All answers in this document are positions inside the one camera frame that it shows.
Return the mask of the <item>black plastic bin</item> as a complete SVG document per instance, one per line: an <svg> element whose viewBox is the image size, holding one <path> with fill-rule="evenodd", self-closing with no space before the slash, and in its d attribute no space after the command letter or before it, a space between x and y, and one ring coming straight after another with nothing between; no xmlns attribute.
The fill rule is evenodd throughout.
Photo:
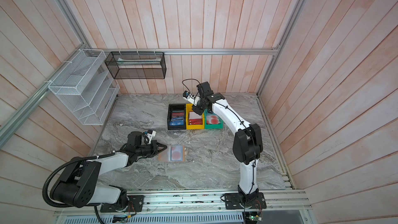
<svg viewBox="0 0 398 224"><path fill-rule="evenodd" d="M185 130L186 125L186 105L169 104L167 114L167 129L169 131Z"/></svg>

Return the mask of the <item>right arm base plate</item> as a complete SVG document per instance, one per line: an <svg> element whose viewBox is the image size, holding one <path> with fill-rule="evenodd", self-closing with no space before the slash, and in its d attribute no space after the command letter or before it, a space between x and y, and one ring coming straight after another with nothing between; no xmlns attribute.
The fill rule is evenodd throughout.
<svg viewBox="0 0 398 224"><path fill-rule="evenodd" d="M226 209L266 209L266 202L264 194L261 192L254 192L250 195L243 193L229 193L220 197L221 201L225 203Z"/></svg>

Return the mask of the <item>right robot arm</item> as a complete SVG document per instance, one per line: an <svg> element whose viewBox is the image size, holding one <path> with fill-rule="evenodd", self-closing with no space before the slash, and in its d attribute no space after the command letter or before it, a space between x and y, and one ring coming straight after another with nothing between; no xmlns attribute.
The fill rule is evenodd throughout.
<svg viewBox="0 0 398 224"><path fill-rule="evenodd" d="M262 133L258 124L241 117L221 93L214 93L208 82L197 85L198 95L185 91L183 97L192 104L192 110L201 115L211 111L227 125L234 135L233 154L240 163L238 193L249 201L259 193L257 165L263 151Z"/></svg>

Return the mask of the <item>aluminium mounting rail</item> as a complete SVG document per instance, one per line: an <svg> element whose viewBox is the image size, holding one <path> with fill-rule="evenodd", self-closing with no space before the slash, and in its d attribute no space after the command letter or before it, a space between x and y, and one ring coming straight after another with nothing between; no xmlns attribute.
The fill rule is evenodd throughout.
<svg viewBox="0 0 398 224"><path fill-rule="evenodd" d="M140 214L167 213L199 213L228 212L224 194L232 194L227 190L138 190L129 191L128 196L143 196ZM312 205L303 190L265 190L259 200L265 206L259 206L258 201L245 208L246 211L284 211L309 210Z"/></svg>

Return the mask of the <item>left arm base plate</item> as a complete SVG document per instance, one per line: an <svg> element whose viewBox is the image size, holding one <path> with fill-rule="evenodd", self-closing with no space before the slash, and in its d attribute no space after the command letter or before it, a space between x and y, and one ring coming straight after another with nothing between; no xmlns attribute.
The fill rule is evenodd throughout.
<svg viewBox="0 0 398 224"><path fill-rule="evenodd" d="M128 195L121 196L120 199L114 203L104 203L101 206L101 213L113 213L113 212L141 212L144 204L144 195Z"/></svg>

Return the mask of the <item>yellow plastic bin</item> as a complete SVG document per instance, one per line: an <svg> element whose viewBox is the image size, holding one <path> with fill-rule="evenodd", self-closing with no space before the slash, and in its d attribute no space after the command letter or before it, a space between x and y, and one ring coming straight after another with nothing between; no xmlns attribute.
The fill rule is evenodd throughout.
<svg viewBox="0 0 398 224"><path fill-rule="evenodd" d="M204 114L201 116L192 109L192 104L186 104L186 124L187 130L197 130L205 128Z"/></svg>

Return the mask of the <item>cards in black bin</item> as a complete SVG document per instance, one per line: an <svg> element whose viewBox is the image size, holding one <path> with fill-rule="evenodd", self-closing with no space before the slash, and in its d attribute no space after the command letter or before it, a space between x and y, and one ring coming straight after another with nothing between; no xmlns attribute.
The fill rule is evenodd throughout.
<svg viewBox="0 0 398 224"><path fill-rule="evenodd" d="M172 111L170 117L170 126L184 126L184 111Z"/></svg>

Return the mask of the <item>cards in green bin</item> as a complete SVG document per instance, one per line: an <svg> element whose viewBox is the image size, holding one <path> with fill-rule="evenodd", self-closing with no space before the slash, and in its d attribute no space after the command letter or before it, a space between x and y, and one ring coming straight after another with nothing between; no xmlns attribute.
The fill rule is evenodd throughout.
<svg viewBox="0 0 398 224"><path fill-rule="evenodd" d="M206 124L207 125L217 125L220 124L220 119L215 114L207 114L206 115Z"/></svg>

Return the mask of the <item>white card red circles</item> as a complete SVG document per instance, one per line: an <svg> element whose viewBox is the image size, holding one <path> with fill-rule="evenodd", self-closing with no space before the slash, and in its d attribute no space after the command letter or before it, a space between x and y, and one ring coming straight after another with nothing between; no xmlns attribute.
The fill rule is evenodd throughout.
<svg viewBox="0 0 398 224"><path fill-rule="evenodd" d="M170 160L173 162L184 161L184 147L182 145L174 145L171 147Z"/></svg>

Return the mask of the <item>tan leather card holder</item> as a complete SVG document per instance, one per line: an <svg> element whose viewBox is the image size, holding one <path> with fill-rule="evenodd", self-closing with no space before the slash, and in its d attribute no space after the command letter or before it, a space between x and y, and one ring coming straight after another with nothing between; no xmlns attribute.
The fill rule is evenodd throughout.
<svg viewBox="0 0 398 224"><path fill-rule="evenodd" d="M185 162L186 149L183 145L168 146L165 151L158 154L159 162Z"/></svg>

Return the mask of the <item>green plastic bin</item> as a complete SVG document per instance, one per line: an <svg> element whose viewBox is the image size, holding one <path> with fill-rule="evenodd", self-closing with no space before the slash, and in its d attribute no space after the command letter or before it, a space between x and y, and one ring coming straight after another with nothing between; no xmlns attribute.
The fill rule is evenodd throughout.
<svg viewBox="0 0 398 224"><path fill-rule="evenodd" d="M209 112L206 110L204 112L205 116L205 129L222 129L223 128L223 121L222 119L214 114L213 112Z"/></svg>

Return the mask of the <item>red cards in yellow bin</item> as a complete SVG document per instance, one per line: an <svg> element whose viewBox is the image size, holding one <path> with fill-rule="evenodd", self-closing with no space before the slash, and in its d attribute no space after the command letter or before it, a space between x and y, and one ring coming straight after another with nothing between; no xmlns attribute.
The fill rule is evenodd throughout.
<svg viewBox="0 0 398 224"><path fill-rule="evenodd" d="M189 125L202 125L203 118L201 115L191 111L189 112Z"/></svg>

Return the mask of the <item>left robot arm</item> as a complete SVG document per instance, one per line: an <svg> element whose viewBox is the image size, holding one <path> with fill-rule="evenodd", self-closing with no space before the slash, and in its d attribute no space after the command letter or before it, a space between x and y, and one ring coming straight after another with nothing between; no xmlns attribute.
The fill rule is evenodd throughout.
<svg viewBox="0 0 398 224"><path fill-rule="evenodd" d="M131 166L141 159L149 159L166 151L167 145L154 139L155 131L131 132L119 150L105 155L74 157L59 166L46 179L42 198L57 208L111 205L118 212L129 207L124 188L101 186L99 176Z"/></svg>

